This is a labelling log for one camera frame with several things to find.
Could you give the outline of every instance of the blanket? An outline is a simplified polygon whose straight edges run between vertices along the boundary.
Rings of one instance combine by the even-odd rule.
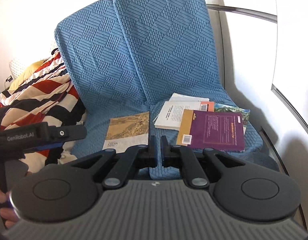
[[[77,94],[58,49],[16,90],[0,94],[0,130],[38,122],[49,126],[82,124],[85,107]],[[72,143],[28,153],[23,160],[36,172],[49,163],[76,159]]]

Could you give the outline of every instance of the black robotic device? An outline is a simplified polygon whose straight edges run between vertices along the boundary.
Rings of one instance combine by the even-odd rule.
[[[121,154],[106,149],[48,165],[11,191],[21,220],[7,239],[305,239],[291,218],[290,177],[214,149],[194,153],[161,137],[162,164],[179,180],[136,180],[157,166],[155,137]]]

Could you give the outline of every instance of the purple and gold book cover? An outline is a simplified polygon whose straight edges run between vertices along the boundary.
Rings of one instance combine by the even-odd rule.
[[[177,144],[199,149],[244,150],[241,113],[187,110],[184,114]]]

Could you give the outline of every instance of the yellow cloth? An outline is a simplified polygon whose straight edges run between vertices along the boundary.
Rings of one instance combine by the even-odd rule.
[[[40,60],[29,65],[23,73],[21,73],[20,76],[12,82],[8,90],[16,90],[19,88],[43,63],[44,61]]]

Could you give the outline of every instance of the white barcode label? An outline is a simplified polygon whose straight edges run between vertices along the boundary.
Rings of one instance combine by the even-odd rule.
[[[184,134],[182,144],[191,144],[191,143],[192,143],[192,136],[189,134]]]
[[[207,104],[202,104],[199,110],[206,112],[207,111]]]

